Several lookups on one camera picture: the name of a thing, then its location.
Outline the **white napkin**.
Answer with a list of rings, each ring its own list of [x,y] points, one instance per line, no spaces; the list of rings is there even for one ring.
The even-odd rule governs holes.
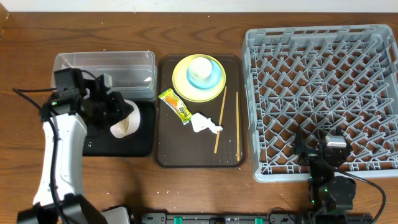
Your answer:
[[[192,124],[193,131],[196,133],[204,129],[209,129],[212,133],[217,134],[223,130],[221,126],[217,126],[210,118],[207,118],[201,113],[193,114],[190,122]]]

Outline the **pink bowl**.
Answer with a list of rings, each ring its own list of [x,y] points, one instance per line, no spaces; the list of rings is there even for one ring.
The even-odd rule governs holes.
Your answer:
[[[135,133],[141,123],[141,114],[135,102],[131,100],[125,100],[125,102],[132,106],[133,111],[127,118],[110,127],[111,134],[119,139]]]

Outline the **yellow green snack wrapper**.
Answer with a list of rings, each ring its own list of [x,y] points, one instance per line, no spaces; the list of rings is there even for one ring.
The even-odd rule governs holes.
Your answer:
[[[175,94],[172,88],[165,90],[158,96],[158,98],[173,109],[173,111],[181,119],[183,124],[187,124],[191,121],[191,112],[188,110],[187,106],[180,99],[180,97]]]

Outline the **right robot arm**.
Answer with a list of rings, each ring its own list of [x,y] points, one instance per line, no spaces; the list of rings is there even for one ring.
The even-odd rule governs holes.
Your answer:
[[[317,146],[304,143],[303,131],[298,130],[294,140],[297,164],[309,168],[309,201],[312,208],[301,215],[298,223],[347,224],[347,211],[353,209],[356,182],[349,177],[336,176],[335,169],[344,164],[353,148],[340,128],[327,135]]]

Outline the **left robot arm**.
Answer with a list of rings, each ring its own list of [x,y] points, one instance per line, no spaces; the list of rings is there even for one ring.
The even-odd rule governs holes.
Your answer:
[[[133,111],[103,77],[57,80],[50,98],[39,107],[45,153],[33,207],[18,213],[18,223],[130,223],[127,207],[104,212],[84,196],[83,145],[88,125],[108,127]]]

